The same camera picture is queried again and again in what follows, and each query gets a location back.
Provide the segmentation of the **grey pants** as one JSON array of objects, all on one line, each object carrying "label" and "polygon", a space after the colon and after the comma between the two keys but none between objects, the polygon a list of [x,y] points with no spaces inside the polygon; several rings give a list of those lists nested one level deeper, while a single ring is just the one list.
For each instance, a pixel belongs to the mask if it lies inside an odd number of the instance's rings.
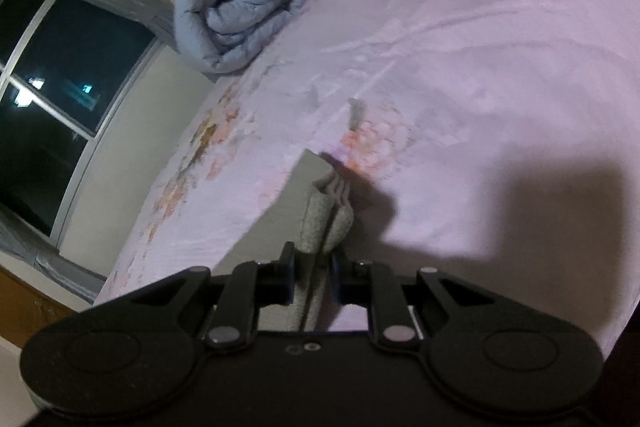
[{"label": "grey pants", "polygon": [[266,331],[309,332],[316,328],[329,286],[326,260],[354,223],[350,184],[324,158],[305,150],[274,203],[232,246],[214,273],[235,265],[276,260],[285,243],[299,253],[293,302],[260,311]]}]

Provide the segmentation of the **brown wooden door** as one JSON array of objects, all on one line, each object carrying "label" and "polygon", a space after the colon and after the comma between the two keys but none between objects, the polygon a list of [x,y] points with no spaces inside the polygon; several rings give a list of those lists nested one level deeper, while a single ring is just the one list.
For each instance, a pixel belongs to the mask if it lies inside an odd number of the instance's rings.
[{"label": "brown wooden door", "polygon": [[40,329],[66,319],[75,311],[33,288],[8,270],[0,274],[0,334],[23,349]]}]

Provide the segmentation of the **dark glass window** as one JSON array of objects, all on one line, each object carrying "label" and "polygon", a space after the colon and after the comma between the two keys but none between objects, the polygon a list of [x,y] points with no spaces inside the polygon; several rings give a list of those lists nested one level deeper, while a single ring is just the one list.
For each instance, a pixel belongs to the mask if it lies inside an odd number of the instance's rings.
[{"label": "dark glass window", "polygon": [[82,0],[1,0],[1,205],[46,241],[156,43]]}]

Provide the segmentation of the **pink floral bed sheet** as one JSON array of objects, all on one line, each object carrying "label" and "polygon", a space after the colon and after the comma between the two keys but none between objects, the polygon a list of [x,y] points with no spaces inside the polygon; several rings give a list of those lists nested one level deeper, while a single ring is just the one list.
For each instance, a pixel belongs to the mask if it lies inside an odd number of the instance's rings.
[{"label": "pink floral bed sheet", "polygon": [[326,173],[350,257],[442,270],[610,353],[639,302],[639,0],[309,0],[213,87],[100,300],[277,257]]}]

